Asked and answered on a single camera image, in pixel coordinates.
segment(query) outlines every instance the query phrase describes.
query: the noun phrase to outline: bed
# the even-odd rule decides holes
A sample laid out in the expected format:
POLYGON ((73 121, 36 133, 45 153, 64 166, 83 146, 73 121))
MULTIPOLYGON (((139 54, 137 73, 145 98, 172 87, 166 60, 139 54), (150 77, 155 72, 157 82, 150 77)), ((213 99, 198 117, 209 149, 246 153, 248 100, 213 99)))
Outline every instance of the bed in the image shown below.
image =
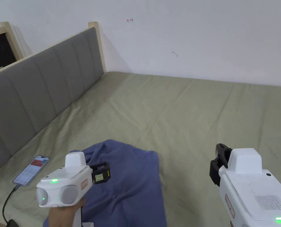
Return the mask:
POLYGON ((168 226, 229 226, 209 178, 215 146, 256 149, 281 183, 281 87, 102 73, 0 167, 0 222, 12 180, 36 155, 51 160, 6 206, 21 227, 41 226, 48 215, 36 200, 40 178, 62 167, 69 151, 107 139, 158 153, 168 226))

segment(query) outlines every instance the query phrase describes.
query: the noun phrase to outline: small display screen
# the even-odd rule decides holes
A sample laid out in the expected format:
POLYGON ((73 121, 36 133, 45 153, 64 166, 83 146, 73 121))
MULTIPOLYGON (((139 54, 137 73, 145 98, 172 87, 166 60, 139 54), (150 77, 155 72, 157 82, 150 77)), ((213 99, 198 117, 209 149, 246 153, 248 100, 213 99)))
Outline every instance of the small display screen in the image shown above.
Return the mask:
POLYGON ((103 179, 104 179, 103 174, 95 175, 95 181, 100 181, 100 180, 103 180, 103 179))
POLYGON ((48 161, 48 157, 36 156, 36 158, 14 179, 13 182, 23 186, 27 185, 48 161))

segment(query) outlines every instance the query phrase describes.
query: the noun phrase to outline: white wall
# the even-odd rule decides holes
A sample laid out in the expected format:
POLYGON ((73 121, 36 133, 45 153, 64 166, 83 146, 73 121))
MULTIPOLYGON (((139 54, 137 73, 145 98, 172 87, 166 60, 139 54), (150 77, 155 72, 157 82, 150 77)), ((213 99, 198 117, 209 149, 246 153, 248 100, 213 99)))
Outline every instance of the white wall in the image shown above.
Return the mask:
POLYGON ((26 55, 98 21, 108 71, 281 85, 281 0, 0 0, 1 21, 26 55))

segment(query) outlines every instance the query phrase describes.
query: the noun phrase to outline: speaker grille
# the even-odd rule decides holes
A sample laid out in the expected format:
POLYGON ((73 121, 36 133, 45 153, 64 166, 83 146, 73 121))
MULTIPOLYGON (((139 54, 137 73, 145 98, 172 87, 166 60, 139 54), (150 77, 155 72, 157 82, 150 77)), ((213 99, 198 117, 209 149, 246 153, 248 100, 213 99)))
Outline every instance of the speaker grille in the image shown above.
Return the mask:
POLYGON ((263 210, 281 210, 281 201, 275 195, 255 196, 255 199, 263 210))

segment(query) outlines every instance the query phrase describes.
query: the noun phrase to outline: wall mark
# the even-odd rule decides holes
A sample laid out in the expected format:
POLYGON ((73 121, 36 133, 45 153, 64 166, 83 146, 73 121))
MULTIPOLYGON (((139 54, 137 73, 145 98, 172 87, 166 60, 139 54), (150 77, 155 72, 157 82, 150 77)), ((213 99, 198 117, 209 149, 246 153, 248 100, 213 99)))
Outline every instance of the wall mark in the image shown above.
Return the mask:
POLYGON ((178 58, 178 54, 177 54, 177 53, 175 53, 174 51, 172 51, 172 53, 173 53, 173 54, 175 54, 175 55, 176 55, 176 57, 178 58))

